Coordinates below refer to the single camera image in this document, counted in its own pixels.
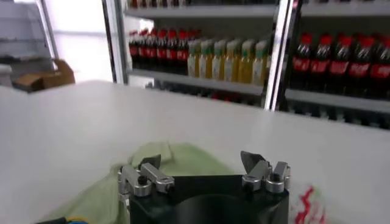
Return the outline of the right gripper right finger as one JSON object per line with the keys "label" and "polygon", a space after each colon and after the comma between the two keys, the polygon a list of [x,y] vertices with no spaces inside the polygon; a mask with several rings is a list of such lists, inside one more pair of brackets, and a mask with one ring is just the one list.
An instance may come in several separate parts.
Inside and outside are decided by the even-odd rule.
{"label": "right gripper right finger", "polygon": [[240,152],[246,174],[242,176],[242,187],[249,192],[265,189],[279,194],[290,189],[291,168],[288,163],[279,161],[272,167],[260,154]]}

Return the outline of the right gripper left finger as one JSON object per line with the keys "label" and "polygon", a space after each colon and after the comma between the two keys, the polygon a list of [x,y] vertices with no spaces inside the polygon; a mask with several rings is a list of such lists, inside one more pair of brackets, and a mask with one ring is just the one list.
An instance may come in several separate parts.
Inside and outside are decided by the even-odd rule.
{"label": "right gripper left finger", "polygon": [[161,155],[143,158],[137,168],[122,166],[118,171],[118,191],[121,196],[147,197],[154,187],[157,192],[170,194],[174,178],[159,170]]}

